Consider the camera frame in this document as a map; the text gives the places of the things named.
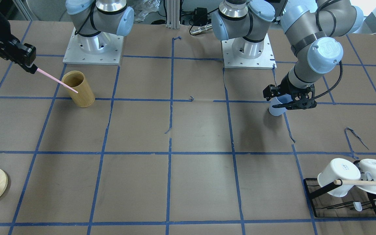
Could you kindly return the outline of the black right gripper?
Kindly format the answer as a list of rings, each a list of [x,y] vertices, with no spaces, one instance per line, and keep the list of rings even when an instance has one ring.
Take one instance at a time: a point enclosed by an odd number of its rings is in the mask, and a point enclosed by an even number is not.
[[[11,41],[0,41],[0,57],[10,60],[19,65],[26,72],[35,74],[38,67],[34,64],[37,55],[37,48],[31,44],[13,39]]]

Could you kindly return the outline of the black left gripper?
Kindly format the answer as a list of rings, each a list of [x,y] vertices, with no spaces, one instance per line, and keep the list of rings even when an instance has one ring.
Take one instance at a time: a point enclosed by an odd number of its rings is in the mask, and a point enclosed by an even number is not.
[[[285,107],[287,110],[306,110],[315,108],[317,106],[317,102],[315,101],[315,87],[314,85],[310,85],[304,89],[297,88],[291,84],[281,84],[279,86],[275,85],[268,85],[263,90],[263,97],[270,101],[274,97],[279,97],[282,95],[290,95],[292,101],[285,104],[278,104],[274,105],[274,108],[282,108]]]

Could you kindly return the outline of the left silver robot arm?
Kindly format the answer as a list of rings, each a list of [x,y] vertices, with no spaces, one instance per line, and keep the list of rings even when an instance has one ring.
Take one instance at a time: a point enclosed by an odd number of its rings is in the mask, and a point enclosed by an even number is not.
[[[278,86],[268,85],[263,97],[289,95],[287,103],[272,104],[274,109],[311,109],[317,106],[314,83],[339,65],[338,81],[343,76],[343,47],[335,37],[358,30],[364,13],[349,0],[318,0],[317,10],[311,12],[304,3],[285,9],[280,17],[281,27],[291,51],[297,58],[294,67]],[[275,8],[265,0],[224,0],[211,13],[215,37],[222,43],[233,39],[234,55],[254,61],[264,51],[264,39],[270,24],[276,19]]]

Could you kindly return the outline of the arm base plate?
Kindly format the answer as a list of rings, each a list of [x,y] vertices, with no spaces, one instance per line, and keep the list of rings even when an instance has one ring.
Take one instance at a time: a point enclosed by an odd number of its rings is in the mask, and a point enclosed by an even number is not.
[[[223,40],[221,42],[224,68],[226,69],[276,69],[273,49],[269,35],[263,41],[252,43],[244,38]]]
[[[75,35],[65,51],[63,63],[80,65],[121,65],[124,36],[101,32],[94,37]]]

